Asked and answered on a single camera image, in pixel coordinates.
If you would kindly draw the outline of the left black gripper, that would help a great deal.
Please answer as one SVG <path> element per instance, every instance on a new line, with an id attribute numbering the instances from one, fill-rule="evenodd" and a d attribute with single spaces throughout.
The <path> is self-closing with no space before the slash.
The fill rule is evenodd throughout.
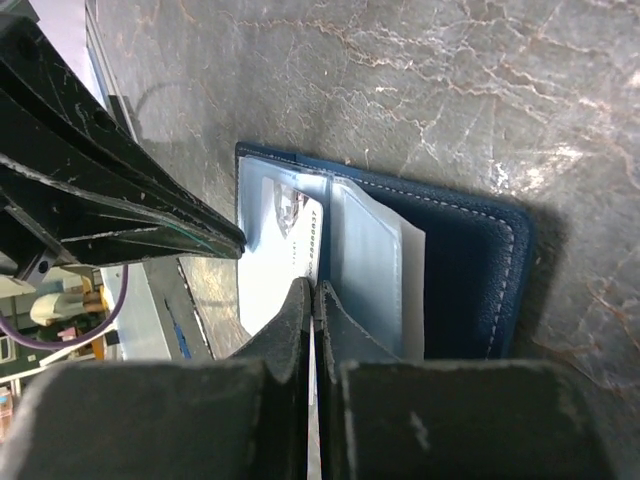
<path id="1" fill-rule="evenodd" d="M 176 255 L 239 258 L 241 231 L 173 180 L 94 99 L 36 23 L 1 17 L 1 272 Z"/>

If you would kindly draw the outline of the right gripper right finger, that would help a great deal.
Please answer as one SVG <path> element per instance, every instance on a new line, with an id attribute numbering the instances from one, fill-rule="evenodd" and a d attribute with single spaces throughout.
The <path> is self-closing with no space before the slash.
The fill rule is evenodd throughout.
<path id="1" fill-rule="evenodd" d="M 315 292 L 326 479 L 612 479 L 567 369 L 541 360 L 403 361 Z"/>

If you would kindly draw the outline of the blue card holder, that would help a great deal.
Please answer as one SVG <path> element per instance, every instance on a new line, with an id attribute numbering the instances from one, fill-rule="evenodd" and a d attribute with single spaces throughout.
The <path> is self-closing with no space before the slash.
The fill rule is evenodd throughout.
<path id="1" fill-rule="evenodd" d="M 252 143 L 235 155 L 349 179 L 425 231 L 426 358 L 508 355 L 535 243 L 523 208 Z"/>

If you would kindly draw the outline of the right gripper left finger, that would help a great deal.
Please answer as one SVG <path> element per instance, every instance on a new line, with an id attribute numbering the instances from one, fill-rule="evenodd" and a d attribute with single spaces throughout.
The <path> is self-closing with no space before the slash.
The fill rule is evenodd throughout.
<path id="1" fill-rule="evenodd" d="M 231 357 L 72 362 L 36 377 L 1 447 L 5 479 L 303 479 L 307 280 Z"/>

